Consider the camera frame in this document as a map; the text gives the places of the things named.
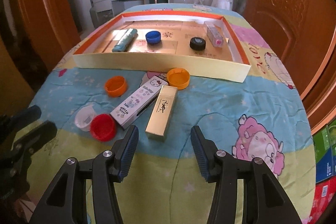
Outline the brown wooden door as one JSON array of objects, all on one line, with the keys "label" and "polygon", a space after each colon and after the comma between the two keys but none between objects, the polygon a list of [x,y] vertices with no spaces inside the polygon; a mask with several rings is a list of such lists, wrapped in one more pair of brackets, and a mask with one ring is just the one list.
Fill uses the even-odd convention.
[{"label": "brown wooden door", "polygon": [[244,18],[284,64],[312,132],[335,119],[335,0],[247,0]]}]

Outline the red bottle cap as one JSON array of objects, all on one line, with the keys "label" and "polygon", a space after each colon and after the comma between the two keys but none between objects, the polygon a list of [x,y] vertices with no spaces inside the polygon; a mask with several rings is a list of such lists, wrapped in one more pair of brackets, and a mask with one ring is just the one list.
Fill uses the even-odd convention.
[{"label": "red bottle cap", "polygon": [[99,114],[90,124],[90,133],[96,140],[111,141],[117,133],[116,121],[109,114]]}]

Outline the white Hello Kitty box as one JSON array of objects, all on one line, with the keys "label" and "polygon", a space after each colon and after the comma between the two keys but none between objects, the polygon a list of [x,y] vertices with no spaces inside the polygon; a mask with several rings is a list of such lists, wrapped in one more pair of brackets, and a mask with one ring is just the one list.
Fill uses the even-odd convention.
[{"label": "white Hello Kitty box", "polygon": [[114,108],[110,115],[123,128],[129,127],[138,116],[157,98],[161,87],[168,85],[168,82],[153,76],[142,84],[127,99]]}]

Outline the colourful cartoon tablecloth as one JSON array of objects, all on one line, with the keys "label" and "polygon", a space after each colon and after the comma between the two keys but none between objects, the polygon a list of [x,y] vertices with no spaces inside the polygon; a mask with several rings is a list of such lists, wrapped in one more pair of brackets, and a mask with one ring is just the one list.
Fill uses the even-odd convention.
[{"label": "colourful cartoon tablecloth", "polygon": [[[295,83],[273,50],[233,12],[212,9],[237,32],[251,64],[243,83],[192,77],[178,92],[165,141],[147,137],[152,110],[135,120],[139,143],[125,180],[116,185],[125,223],[205,223],[214,185],[202,178],[190,142],[199,126],[206,138],[227,152],[236,147],[243,122],[252,122],[276,141],[282,155],[278,180],[303,223],[309,220],[315,191],[315,157],[311,129]],[[75,116],[87,105],[111,112],[122,98],[110,98],[104,84],[123,76],[135,91],[151,73],[78,68],[71,54],[52,70],[32,103],[41,108],[41,121],[52,121],[58,133],[32,157],[28,197],[38,203],[64,161],[73,156],[90,159],[112,146],[75,126]]]}]

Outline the green beer carton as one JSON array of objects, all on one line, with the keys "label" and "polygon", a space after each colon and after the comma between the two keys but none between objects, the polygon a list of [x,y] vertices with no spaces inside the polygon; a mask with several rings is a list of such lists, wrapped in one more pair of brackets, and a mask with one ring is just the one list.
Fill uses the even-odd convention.
[{"label": "green beer carton", "polygon": [[313,135],[316,183],[335,176],[335,120]]}]

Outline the light orange bottle cap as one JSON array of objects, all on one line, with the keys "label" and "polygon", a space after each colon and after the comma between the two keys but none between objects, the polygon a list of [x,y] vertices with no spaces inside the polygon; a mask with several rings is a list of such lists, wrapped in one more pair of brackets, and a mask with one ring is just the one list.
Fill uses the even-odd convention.
[{"label": "light orange bottle cap", "polygon": [[173,68],[167,72],[167,81],[170,86],[183,90],[189,86],[190,74],[183,68]]}]

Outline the gold YSL box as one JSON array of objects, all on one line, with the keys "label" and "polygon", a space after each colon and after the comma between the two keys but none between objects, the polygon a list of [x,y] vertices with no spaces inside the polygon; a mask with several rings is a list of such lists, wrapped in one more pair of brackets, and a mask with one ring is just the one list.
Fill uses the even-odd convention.
[{"label": "gold YSL box", "polygon": [[178,89],[173,86],[161,87],[145,130],[149,139],[165,141],[177,92]]}]

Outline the red carton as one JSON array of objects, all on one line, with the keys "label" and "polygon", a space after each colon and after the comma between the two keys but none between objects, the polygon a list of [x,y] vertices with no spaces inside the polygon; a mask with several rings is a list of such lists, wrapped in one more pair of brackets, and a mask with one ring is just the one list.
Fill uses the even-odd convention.
[{"label": "red carton", "polygon": [[315,186],[315,194],[307,223],[316,223],[323,214],[335,194],[335,177],[319,182]]}]

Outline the blue bottle cap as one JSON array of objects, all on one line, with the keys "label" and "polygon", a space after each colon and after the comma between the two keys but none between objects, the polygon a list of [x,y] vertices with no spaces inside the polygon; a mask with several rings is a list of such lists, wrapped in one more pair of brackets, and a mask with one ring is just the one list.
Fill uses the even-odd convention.
[{"label": "blue bottle cap", "polygon": [[161,42],[161,33],[159,31],[149,31],[145,35],[148,44],[158,44]]}]

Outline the black round cap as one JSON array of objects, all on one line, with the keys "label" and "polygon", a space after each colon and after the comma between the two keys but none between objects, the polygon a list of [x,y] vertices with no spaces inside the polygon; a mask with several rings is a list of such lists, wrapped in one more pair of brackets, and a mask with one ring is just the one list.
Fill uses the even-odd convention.
[{"label": "black round cap", "polygon": [[206,49],[206,41],[200,37],[190,39],[190,48],[195,51],[204,51]]}]

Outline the shallow orange-rimmed box tray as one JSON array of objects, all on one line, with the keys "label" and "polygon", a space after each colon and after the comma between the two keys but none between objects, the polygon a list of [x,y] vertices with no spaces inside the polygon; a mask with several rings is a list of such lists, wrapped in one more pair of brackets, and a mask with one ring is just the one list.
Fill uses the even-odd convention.
[{"label": "shallow orange-rimmed box tray", "polygon": [[[214,47],[206,34],[205,22],[213,23],[224,39]],[[137,36],[125,52],[112,52],[127,29]],[[161,42],[148,44],[145,35],[159,31]],[[206,41],[204,51],[190,48],[190,39]],[[195,11],[161,10],[122,13],[92,32],[73,54],[80,68],[123,69],[166,73],[183,68],[192,76],[244,82],[251,64],[237,35],[221,15]]]}]

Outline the teal patterned long box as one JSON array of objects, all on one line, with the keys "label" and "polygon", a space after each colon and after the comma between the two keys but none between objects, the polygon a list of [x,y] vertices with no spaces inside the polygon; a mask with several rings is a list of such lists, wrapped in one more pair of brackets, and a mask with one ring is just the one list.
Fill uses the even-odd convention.
[{"label": "teal patterned long box", "polygon": [[120,40],[113,47],[112,52],[125,52],[128,45],[133,41],[133,39],[137,36],[137,29],[130,28],[127,29]]}]

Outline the white bottle cap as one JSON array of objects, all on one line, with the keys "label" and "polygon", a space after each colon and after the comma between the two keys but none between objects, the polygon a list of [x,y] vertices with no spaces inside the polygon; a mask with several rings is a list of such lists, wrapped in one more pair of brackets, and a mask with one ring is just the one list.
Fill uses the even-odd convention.
[{"label": "white bottle cap", "polygon": [[90,126],[93,119],[97,116],[93,105],[84,106],[75,116],[75,126],[84,132],[90,131]]}]

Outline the dark orange bottle cap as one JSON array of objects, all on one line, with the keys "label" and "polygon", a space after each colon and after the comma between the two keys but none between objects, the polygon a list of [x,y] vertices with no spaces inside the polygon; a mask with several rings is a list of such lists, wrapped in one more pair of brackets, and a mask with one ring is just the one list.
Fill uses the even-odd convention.
[{"label": "dark orange bottle cap", "polygon": [[108,96],[120,97],[127,91],[127,82],[122,76],[114,76],[105,83],[104,88]]}]

